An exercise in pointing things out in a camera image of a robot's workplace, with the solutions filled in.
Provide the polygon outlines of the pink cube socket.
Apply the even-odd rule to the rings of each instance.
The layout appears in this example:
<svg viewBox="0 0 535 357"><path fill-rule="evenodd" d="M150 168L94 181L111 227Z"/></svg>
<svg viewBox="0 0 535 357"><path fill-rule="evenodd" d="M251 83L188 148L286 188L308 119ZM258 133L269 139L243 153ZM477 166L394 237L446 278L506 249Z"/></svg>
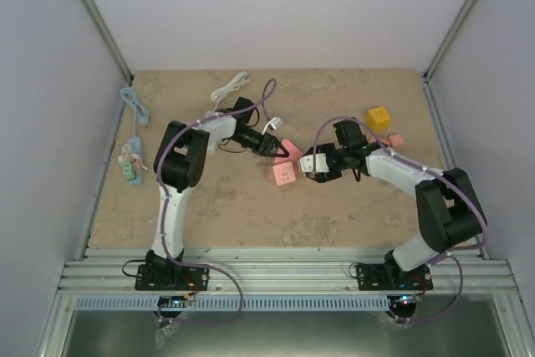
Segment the pink cube socket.
<svg viewBox="0 0 535 357"><path fill-rule="evenodd" d="M279 163L272 168L273 180L277 186L293 183L298 178L298 172L293 161Z"/></svg>

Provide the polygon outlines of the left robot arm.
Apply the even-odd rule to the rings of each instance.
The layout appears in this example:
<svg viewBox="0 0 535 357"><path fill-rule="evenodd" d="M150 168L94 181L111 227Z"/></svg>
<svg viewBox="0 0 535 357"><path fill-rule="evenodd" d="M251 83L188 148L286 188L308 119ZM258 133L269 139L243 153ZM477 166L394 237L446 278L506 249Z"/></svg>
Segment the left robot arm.
<svg viewBox="0 0 535 357"><path fill-rule="evenodd" d="M251 100L240 97L233 108L209 112L196 123L187 125L173 120L167 126L153 165L160 191L158 228L145 263L138 267L136 289L186 289L190 273L194 278L205 273L197 267L180 265L184 221L189 198L203 174L206 155L219 142L235 141L257 156L289 156L282 142L268 133L280 125L280 119L270 120L264 129L256 131L249 125L256 111Z"/></svg>

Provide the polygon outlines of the yellow cube socket adapter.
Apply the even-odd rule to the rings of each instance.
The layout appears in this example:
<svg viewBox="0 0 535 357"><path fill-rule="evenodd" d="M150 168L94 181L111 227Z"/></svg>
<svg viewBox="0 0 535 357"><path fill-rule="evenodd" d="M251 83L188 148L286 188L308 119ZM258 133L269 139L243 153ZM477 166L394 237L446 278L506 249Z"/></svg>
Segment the yellow cube socket adapter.
<svg viewBox="0 0 535 357"><path fill-rule="evenodd" d="M373 131L384 131L389 128L392 118L384 106L369 109L365 116L365 123Z"/></svg>

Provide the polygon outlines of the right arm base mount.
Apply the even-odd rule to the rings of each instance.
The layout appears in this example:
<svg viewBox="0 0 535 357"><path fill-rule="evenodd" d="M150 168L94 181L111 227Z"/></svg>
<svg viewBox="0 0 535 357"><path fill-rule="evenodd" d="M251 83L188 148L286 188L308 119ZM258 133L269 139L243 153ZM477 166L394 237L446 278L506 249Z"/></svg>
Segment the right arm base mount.
<svg viewBox="0 0 535 357"><path fill-rule="evenodd" d="M423 292L434 288L431 271L426 265L405 272L386 263L357 263L355 273L361 291Z"/></svg>

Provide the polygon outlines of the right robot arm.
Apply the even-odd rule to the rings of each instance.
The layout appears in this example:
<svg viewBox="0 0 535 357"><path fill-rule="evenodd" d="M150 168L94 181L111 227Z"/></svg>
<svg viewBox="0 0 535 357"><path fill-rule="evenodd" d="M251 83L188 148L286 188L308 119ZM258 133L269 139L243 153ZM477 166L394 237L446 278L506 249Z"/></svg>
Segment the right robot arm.
<svg viewBox="0 0 535 357"><path fill-rule="evenodd" d="M487 235L487 220L467 173L443 171L415 162L385 145L365 123L347 116L330 119L336 143L315 141L299 161L300 171L317 183L339 179L343 171L385 181L415 199L418 232L385 254L380 264L357 263L360 289L402 289L422 279L430 264L466 241Z"/></svg>

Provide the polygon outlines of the pink socket base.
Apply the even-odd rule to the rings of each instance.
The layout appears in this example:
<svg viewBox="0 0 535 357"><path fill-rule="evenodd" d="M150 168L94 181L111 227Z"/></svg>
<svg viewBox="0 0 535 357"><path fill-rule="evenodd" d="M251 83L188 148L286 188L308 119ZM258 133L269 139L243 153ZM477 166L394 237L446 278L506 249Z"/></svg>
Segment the pink socket base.
<svg viewBox="0 0 535 357"><path fill-rule="evenodd" d="M298 160L303 152L290 140L283 140L282 146L288 152L288 156L276 157L272 166L267 171L267 178L274 181L277 186L295 182L300 174Z"/></svg>

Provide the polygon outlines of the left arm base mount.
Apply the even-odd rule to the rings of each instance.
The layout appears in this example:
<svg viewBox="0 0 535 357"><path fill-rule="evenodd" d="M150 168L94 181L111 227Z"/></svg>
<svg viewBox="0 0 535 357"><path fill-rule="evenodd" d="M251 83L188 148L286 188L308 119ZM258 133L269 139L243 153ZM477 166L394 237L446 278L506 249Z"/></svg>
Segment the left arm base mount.
<svg viewBox="0 0 535 357"><path fill-rule="evenodd" d="M138 267L135 276L135 290L138 291L205 291L209 281L209 271L204 268L170 266Z"/></svg>

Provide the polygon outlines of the light blue power strip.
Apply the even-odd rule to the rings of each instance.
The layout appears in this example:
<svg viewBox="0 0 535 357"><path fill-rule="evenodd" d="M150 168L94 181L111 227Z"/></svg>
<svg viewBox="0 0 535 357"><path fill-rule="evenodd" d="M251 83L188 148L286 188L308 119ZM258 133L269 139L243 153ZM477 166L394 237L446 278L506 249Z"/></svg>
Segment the light blue power strip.
<svg viewBox="0 0 535 357"><path fill-rule="evenodd" d="M131 186L141 186L143 184L143 175L145 173L145 165L142 160L142 146L140 137L132 137L127 140L126 143L132 145L132 148L135 152L135 161L131 163L137 172L137 177L133 181L127 181Z"/></svg>

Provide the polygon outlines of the light pink plug adapter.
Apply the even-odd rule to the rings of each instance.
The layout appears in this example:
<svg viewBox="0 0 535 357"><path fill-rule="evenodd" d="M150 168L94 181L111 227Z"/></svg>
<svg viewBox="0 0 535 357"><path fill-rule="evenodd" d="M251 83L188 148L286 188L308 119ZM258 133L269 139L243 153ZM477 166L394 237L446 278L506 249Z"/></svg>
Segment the light pink plug adapter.
<svg viewBox="0 0 535 357"><path fill-rule="evenodd" d="M390 146L396 150L403 149L405 147L405 139L401 134L393 134L388 137Z"/></svg>

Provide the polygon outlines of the white power strip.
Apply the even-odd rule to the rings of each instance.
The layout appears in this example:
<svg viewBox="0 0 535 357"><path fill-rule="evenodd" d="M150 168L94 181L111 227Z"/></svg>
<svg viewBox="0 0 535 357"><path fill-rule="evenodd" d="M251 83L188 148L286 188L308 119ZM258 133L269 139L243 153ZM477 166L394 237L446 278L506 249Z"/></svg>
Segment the white power strip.
<svg viewBox="0 0 535 357"><path fill-rule="evenodd" d="M232 135L233 122L229 116L222 117L222 113L207 111L205 118L216 116L214 120L206 122L204 130L210 134L207 153L214 154L217 144Z"/></svg>

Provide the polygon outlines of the white charger with ribbon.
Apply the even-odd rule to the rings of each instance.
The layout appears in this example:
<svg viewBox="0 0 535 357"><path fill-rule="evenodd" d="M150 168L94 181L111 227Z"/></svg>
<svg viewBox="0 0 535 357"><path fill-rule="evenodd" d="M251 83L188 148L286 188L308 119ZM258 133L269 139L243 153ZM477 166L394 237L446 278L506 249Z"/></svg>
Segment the white charger with ribbon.
<svg viewBox="0 0 535 357"><path fill-rule="evenodd" d="M135 152L131 144L125 143L121 146L120 160L125 163L133 163L135 161Z"/></svg>

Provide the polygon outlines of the green plug adapter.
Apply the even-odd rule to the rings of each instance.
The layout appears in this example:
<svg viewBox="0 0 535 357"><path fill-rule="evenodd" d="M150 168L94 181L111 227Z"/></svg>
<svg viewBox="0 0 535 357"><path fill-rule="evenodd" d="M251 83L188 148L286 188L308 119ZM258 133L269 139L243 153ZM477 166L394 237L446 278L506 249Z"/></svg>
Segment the green plug adapter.
<svg viewBox="0 0 535 357"><path fill-rule="evenodd" d="M122 165L122 174L127 181L133 181L137 177L137 172L131 163Z"/></svg>

